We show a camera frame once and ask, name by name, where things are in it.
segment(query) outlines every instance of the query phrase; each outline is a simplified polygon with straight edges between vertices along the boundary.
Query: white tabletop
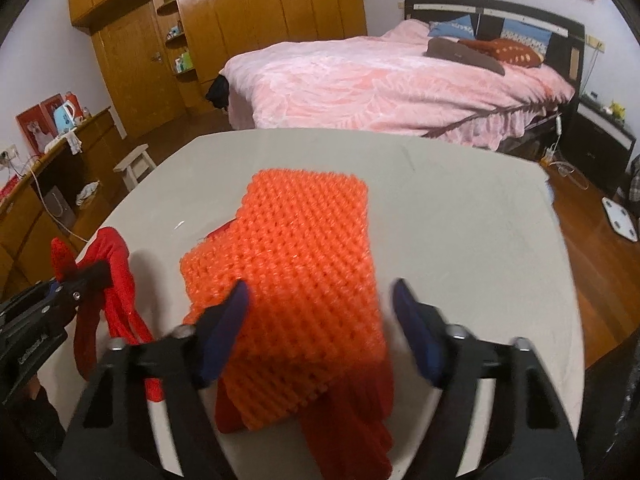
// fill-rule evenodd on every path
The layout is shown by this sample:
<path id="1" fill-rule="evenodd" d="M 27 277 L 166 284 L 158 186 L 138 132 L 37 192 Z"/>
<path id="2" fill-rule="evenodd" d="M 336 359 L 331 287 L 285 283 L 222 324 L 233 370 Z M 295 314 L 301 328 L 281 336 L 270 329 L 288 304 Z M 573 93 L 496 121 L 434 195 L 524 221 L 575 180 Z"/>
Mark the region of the white tabletop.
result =
<path id="1" fill-rule="evenodd" d="M 387 421 L 401 478 L 438 394 L 414 367 L 390 306 L 407 279 L 417 297 L 479 338 L 530 338 L 574 431 L 583 388 L 582 331 L 569 261 L 537 165 L 439 140 L 340 130 L 250 130 L 199 137 L 151 173 L 109 216 L 127 242 L 137 306 L 155 335 L 180 324 L 189 301 L 181 256 L 233 218 L 254 173 L 294 168 L 353 173 L 369 186 L 369 237 L 396 383 Z M 98 346 L 104 348 L 106 331 Z M 83 382 L 68 340 L 40 379 L 68 424 Z M 475 468 L 490 406 L 481 386 L 460 472 Z M 179 472 L 164 405 L 151 407 L 166 468 Z M 295 420 L 221 437 L 241 480 L 320 479 Z"/>

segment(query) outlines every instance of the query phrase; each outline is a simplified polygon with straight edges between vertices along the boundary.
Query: blue pillow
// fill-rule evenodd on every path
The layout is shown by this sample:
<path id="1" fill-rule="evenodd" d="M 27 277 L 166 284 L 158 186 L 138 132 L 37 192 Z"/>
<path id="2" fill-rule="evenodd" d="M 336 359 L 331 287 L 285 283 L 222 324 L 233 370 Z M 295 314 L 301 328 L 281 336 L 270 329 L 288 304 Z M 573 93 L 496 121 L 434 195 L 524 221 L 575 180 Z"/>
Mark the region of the blue pillow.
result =
<path id="1" fill-rule="evenodd" d="M 429 36 L 432 38 L 449 36 L 450 38 L 460 38 L 461 40 L 474 40 L 476 38 L 470 14 L 450 22 L 431 22 Z"/>
<path id="2" fill-rule="evenodd" d="M 530 46 L 544 59 L 551 40 L 551 34 L 551 31 L 537 28 L 533 25 L 526 25 L 515 20 L 504 20 L 504 27 L 500 37 Z"/>

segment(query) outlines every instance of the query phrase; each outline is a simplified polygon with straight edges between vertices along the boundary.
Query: metal screw head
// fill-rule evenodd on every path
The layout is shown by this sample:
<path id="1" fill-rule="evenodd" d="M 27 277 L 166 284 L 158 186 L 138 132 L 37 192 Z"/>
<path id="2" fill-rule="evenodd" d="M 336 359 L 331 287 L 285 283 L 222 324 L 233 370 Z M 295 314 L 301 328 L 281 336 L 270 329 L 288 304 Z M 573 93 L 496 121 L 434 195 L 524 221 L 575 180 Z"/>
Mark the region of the metal screw head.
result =
<path id="1" fill-rule="evenodd" d="M 511 340 L 511 346 L 517 348 L 521 352 L 528 352 L 532 348 L 531 341 L 526 337 L 515 337 Z"/>
<path id="2" fill-rule="evenodd" d="M 465 339 L 469 335 L 469 332 L 462 325 L 448 325 L 447 335 L 453 339 Z"/>
<path id="3" fill-rule="evenodd" d="M 127 342 L 121 337 L 114 337 L 109 341 L 109 348 L 111 350 L 123 350 L 127 346 Z"/>
<path id="4" fill-rule="evenodd" d="M 176 339 L 187 339 L 196 333 L 193 325 L 180 325 L 174 328 L 171 335 Z"/>

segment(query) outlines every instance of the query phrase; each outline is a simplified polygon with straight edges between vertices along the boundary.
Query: orange mesh cloth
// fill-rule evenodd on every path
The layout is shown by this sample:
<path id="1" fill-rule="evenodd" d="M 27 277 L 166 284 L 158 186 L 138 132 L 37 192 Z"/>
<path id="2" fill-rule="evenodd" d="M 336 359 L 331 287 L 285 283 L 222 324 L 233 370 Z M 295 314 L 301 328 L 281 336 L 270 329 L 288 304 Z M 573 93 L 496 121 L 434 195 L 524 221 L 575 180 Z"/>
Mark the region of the orange mesh cloth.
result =
<path id="1" fill-rule="evenodd" d="M 367 186 L 354 176 L 254 175 L 236 221 L 180 261 L 186 323 L 245 280 L 252 305 L 222 374 L 251 430 L 316 399 L 350 368 L 386 358 L 367 236 Z"/>

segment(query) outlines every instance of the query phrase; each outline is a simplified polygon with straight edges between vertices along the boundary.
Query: nightstand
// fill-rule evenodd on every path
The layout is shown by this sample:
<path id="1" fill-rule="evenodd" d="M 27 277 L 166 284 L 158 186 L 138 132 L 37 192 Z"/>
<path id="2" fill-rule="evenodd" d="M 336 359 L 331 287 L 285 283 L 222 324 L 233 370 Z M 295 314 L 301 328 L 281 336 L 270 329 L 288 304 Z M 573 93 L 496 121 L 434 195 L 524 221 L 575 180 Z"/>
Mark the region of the nightstand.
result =
<path id="1" fill-rule="evenodd" d="M 624 124 L 587 96 L 580 98 L 574 122 L 560 139 L 564 158 L 609 197 L 616 193 L 635 145 Z"/>

